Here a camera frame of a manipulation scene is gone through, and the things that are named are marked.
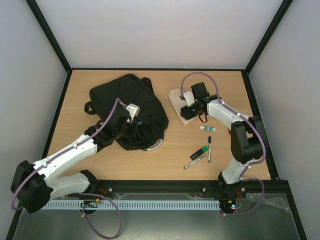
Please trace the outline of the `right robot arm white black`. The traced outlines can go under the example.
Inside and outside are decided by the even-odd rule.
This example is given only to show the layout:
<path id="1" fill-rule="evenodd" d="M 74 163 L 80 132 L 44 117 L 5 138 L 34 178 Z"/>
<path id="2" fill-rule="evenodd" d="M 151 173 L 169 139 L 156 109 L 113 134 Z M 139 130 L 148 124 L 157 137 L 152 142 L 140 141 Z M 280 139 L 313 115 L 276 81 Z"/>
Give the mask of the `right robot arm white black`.
<path id="1" fill-rule="evenodd" d="M 229 196 L 236 184 L 252 166 L 262 163 L 267 156 L 265 131 L 259 117 L 249 117 L 230 107 L 217 93 L 210 95 L 203 82 L 191 87 L 189 92 L 180 92 L 186 106 L 180 109 L 185 120 L 205 115 L 214 117 L 231 133 L 230 149 L 232 159 L 218 176 L 217 188 L 221 195 Z"/>

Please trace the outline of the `black student bag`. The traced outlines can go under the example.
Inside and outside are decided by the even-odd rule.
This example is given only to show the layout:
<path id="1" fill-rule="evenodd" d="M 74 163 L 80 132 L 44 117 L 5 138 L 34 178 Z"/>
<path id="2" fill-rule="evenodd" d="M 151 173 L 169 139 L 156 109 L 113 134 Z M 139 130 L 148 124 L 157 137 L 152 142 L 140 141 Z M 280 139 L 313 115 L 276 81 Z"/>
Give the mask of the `black student bag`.
<path id="1" fill-rule="evenodd" d="M 113 142 L 126 151 L 153 151 L 162 145 L 169 119 L 149 78 L 129 73 L 92 88 L 89 97 L 84 111 L 99 121 L 84 133 L 97 151 Z"/>

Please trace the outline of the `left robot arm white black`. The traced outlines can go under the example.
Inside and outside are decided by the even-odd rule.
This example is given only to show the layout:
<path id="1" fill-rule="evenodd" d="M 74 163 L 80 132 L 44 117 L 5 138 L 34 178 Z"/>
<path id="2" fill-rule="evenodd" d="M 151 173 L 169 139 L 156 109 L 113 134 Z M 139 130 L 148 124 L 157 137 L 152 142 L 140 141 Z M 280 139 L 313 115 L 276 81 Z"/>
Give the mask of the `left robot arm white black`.
<path id="1" fill-rule="evenodd" d="M 72 176 L 60 175 L 79 161 L 110 146 L 122 137 L 140 108 L 129 104 L 117 106 L 102 125 L 89 127 L 78 139 L 60 151 L 34 163 L 21 162 L 10 186 L 13 198 L 28 213 L 35 213 L 50 200 L 89 189 L 94 177 L 87 171 Z"/>

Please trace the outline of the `beige pencil case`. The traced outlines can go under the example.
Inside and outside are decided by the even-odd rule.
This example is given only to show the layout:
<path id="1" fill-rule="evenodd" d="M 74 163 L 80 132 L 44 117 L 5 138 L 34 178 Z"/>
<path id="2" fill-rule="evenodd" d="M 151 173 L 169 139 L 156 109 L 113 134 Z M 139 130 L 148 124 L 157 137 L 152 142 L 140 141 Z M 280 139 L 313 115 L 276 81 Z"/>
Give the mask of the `beige pencil case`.
<path id="1" fill-rule="evenodd" d="M 168 97 L 169 97 L 169 100 L 175 110 L 175 112 L 177 113 L 179 119 L 181 120 L 181 122 L 184 124 L 184 125 L 188 125 L 190 123 L 192 123 L 196 118 L 193 117 L 189 120 L 185 120 L 182 116 L 181 116 L 181 108 L 183 107 L 186 107 L 187 106 L 187 102 L 185 100 L 182 100 L 180 98 L 181 96 L 181 91 L 179 88 L 174 88 L 174 89 L 171 89 L 168 93 Z"/>

